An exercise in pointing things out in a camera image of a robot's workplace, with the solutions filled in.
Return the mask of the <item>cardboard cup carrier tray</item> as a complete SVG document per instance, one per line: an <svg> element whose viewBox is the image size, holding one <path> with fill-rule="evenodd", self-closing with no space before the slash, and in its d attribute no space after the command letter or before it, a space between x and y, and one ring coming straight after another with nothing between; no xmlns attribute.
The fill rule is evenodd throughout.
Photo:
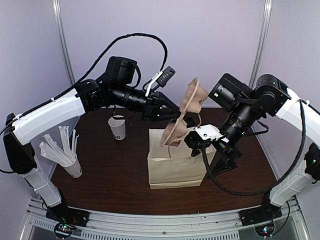
<svg viewBox="0 0 320 240"><path fill-rule="evenodd" d="M184 120L186 113L198 114L199 126L202 123L200 112L203 107L203 103L208 98L209 93L201 86L200 79L195 77L188 85L188 88L182 98L179 106L180 116L176 120L171 120L160 140L160 146L175 146L177 147L184 137L189 132L187 121Z"/></svg>

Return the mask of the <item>brown paper bag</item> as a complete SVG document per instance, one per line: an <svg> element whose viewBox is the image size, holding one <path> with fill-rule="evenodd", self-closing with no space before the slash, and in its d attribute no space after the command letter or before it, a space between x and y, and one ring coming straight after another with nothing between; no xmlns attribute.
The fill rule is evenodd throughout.
<svg viewBox="0 0 320 240"><path fill-rule="evenodd" d="M150 129L148 132L150 188L155 190L200 186L207 172L202 154L192 157L192 150L183 141L179 146L161 147L163 132L163 129Z"/></svg>

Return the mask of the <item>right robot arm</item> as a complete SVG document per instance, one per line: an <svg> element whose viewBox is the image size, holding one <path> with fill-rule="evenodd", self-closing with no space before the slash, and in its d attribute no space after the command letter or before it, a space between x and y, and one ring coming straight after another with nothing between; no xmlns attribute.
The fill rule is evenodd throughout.
<svg viewBox="0 0 320 240"><path fill-rule="evenodd" d="M221 134L215 143L221 150L223 169L233 164L236 145L248 129L260 118L267 115L283 120L301 132L301 142L293 163L276 183L263 190L238 192L223 186L214 173L209 176L213 183L224 192L234 196L255 196L265 194L267 202L259 206L256 216L268 220L276 207L282 206L289 198L307 185L320 179L320 112L301 99L284 82L271 74L258 78L255 89L225 73L209 93L209 98L229 113L219 127Z"/></svg>

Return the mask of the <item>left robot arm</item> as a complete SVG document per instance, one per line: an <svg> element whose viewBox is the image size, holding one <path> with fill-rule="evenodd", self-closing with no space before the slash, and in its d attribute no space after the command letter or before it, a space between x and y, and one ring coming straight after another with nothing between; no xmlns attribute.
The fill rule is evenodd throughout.
<svg viewBox="0 0 320 240"><path fill-rule="evenodd" d="M167 84L175 70L172 67L160 70L146 90L131 85L134 74L139 73L135 60L113 56L98 79L76 83L61 96L27 113L7 116L3 143L10 168L24 177L47 204L50 213L61 222L69 221L72 211L63 194L37 165L32 140L62 122L111 105L139 112L144 121L178 118L181 115L178 106L158 91Z"/></svg>

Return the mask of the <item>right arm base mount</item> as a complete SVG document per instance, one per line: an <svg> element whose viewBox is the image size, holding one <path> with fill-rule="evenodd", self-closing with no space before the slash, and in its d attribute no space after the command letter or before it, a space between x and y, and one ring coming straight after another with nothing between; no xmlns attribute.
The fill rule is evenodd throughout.
<svg viewBox="0 0 320 240"><path fill-rule="evenodd" d="M277 206L254 207L239 212L242 226L253 225L259 237L271 237L275 232L274 219L282 216L281 208Z"/></svg>

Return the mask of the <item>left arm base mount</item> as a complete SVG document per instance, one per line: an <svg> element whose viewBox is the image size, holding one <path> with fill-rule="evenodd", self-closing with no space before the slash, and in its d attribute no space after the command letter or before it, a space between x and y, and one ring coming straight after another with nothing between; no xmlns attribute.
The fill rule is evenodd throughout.
<svg viewBox="0 0 320 240"><path fill-rule="evenodd" d="M90 213L86 210L70 207L60 208L59 210L48 207L45 216L57 222L53 228L53 233L60 239L66 239L77 230L77 227L87 226Z"/></svg>

